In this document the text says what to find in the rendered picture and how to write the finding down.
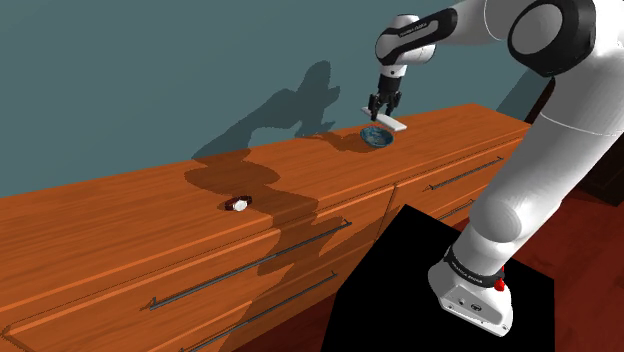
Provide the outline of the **white remote control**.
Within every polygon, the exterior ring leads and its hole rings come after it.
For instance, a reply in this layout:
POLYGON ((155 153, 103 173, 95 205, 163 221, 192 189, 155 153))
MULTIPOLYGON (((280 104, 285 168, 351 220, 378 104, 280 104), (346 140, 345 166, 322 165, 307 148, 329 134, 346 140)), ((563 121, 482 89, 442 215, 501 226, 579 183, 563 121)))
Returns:
POLYGON ((400 132, 407 129, 407 126, 405 124, 381 112, 377 113, 376 119, 373 120, 372 123, 374 126, 387 129, 391 132, 400 132))

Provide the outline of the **blue patterned bowl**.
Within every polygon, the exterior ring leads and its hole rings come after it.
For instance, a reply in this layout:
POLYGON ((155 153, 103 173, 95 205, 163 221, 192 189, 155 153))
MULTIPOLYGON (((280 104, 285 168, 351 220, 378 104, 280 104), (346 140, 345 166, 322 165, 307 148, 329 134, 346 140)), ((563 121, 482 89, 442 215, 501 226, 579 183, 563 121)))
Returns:
POLYGON ((394 136, 390 131, 378 126, 365 127, 359 135, 367 145, 374 148, 389 146, 394 141, 394 136))

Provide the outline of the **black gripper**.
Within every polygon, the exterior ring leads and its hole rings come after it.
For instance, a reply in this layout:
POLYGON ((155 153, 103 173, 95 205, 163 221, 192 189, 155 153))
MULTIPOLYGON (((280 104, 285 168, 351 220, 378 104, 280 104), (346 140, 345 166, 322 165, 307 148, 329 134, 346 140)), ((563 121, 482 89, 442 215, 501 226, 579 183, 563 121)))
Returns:
POLYGON ((378 93, 371 94, 369 96, 367 106, 372 121, 375 121, 377 119, 377 114, 380 109, 380 100, 382 102, 387 102, 388 116, 390 116, 392 112, 398 107, 402 97, 402 93, 400 92, 401 80, 401 77, 388 77, 385 75, 379 76, 378 93))

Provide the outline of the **black robot stand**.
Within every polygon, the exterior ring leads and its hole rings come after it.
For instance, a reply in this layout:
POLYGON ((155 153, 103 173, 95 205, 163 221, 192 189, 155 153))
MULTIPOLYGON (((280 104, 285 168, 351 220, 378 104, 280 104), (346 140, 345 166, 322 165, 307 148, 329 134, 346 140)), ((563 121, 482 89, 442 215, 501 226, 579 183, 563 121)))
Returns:
POLYGON ((503 337, 444 311, 428 283, 458 230, 405 205, 338 290, 321 352, 555 352, 554 281, 504 268, 513 322, 503 337))

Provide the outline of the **orange wooden chest of drawers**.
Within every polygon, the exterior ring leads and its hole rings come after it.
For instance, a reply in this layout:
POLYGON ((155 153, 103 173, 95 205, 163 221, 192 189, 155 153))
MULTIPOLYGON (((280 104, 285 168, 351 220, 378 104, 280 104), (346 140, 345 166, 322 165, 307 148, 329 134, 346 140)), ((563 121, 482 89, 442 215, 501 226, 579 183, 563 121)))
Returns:
POLYGON ((462 220, 528 128, 476 104, 404 123, 0 199, 0 352, 232 352, 335 293, 402 206, 462 220))

